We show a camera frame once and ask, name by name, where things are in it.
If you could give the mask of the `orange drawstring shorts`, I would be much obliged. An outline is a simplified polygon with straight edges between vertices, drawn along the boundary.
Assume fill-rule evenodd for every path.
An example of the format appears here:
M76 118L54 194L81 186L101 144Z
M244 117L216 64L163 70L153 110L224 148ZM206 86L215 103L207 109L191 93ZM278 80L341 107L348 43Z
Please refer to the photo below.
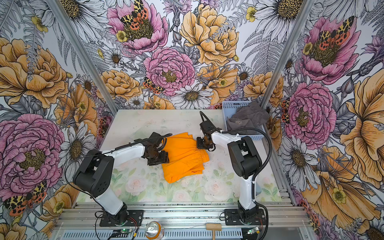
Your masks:
M210 160L207 151L198 149L197 141L189 133L167 138L164 150L169 155L169 163L162 167L164 178L169 184L187 176L202 174L204 163Z

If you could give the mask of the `grey garment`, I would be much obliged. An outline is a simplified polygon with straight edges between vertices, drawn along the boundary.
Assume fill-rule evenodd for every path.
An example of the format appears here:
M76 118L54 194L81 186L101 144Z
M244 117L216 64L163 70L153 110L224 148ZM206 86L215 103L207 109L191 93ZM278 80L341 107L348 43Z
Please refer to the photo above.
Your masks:
M260 129L269 119L269 114L262 109L256 101L236 109L231 117L227 118L227 130L240 130L244 128Z

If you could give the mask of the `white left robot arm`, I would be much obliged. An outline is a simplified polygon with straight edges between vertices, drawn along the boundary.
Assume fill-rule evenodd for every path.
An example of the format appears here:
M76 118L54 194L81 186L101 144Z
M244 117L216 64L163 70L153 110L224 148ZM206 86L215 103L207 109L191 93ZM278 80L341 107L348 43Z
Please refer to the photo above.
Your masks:
M172 134L160 135L153 132L146 139L137 139L109 151L93 149L86 154L74 174L73 183L102 207L100 226L141 225L110 187L113 170L137 158L146 159L148 166L168 164L169 155L164 148L167 138L171 136Z

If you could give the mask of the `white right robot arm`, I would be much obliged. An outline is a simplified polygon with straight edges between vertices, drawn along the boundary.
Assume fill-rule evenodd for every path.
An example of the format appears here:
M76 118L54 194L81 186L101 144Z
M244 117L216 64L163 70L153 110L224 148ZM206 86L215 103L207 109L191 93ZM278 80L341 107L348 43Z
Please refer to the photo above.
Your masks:
M259 213L256 204L255 173L263 164L253 140L248 136L224 134L209 120L202 121L200 129L203 136L197 138L198 149L214 151L219 145L229 151L233 170L242 179L238 200L240 220L250 223Z

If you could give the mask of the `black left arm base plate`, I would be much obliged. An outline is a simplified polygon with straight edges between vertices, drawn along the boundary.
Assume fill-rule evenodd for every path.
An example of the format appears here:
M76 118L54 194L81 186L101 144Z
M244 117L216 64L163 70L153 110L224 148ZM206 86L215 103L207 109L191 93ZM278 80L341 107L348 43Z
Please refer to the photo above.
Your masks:
M140 227L142 225L143 210L122 210L116 215L103 212L100 227Z

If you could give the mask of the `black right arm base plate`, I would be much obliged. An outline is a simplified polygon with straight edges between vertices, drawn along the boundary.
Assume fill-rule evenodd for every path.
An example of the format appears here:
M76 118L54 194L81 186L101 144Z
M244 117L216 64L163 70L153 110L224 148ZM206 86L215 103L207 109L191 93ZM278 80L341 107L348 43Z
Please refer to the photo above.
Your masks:
M265 226L266 214L262 208L254 208L246 213L239 213L238 209L225 209L224 221L227 226Z

